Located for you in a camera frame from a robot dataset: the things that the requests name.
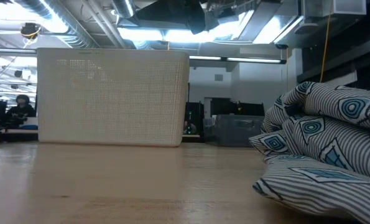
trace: plastic storage bin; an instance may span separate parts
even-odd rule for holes
[[[37,49],[40,142],[178,146],[189,55]]]
[[[215,142],[216,136],[214,132],[214,123],[211,118],[203,119],[203,128],[204,128],[204,142],[205,143]]]
[[[207,143],[251,147],[248,138],[261,133],[263,116],[218,115]]]

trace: table surface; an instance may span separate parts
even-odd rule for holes
[[[38,130],[26,130],[26,129],[8,129],[1,130],[1,133],[38,133]]]
[[[0,223],[331,223],[253,189],[252,148],[0,144]]]

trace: white wall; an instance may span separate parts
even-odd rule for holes
[[[232,71],[231,100],[263,103],[268,110],[277,97],[297,85],[297,75],[302,72],[301,53],[293,50],[288,65],[239,63]]]
[[[282,66],[261,63],[240,63],[239,81],[233,83],[232,101],[263,103],[265,110],[284,90]]]
[[[222,74],[223,81],[215,81],[215,74]],[[204,103],[205,97],[230,98],[231,73],[225,68],[190,68],[190,102]]]

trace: white storage basket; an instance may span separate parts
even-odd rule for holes
[[[41,142],[180,144],[188,54],[37,49],[37,59]]]

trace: fluorescent light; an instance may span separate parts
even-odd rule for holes
[[[0,48],[0,53],[37,54],[37,51],[32,50],[32,49],[4,49],[4,48]]]
[[[273,42],[274,39],[280,34],[280,20],[277,16],[272,17],[272,19],[265,25],[261,30],[253,44],[269,44]]]
[[[21,20],[36,21],[40,16],[36,13],[29,12],[18,4],[0,3],[0,19],[1,20]]]
[[[189,56],[193,60],[221,60],[221,57],[210,57],[210,56]]]
[[[228,58],[229,62],[255,62],[255,63],[281,63],[281,60],[276,59],[261,59],[261,58]]]
[[[118,32],[126,40],[162,40],[161,32],[157,29],[118,28]]]
[[[169,30],[165,40],[178,43],[204,43],[213,41],[214,37],[207,31],[194,35],[190,30]]]
[[[273,43],[278,43],[281,39],[283,39],[287,34],[289,34],[289,32],[294,29],[294,27],[296,25],[298,25],[301,21],[303,20],[303,16],[300,16],[295,22],[293,22],[293,24],[291,24],[291,26],[289,26],[288,28],[286,28],[286,30],[283,31],[283,33],[280,34],[280,36],[278,36],[275,40],[273,40]]]
[[[244,12],[239,15],[239,20],[241,20],[241,22],[237,30],[233,32],[231,40],[239,38],[240,34],[243,32],[244,28],[246,28],[246,25],[248,24],[254,12],[255,12],[254,10],[251,10],[251,11]]]

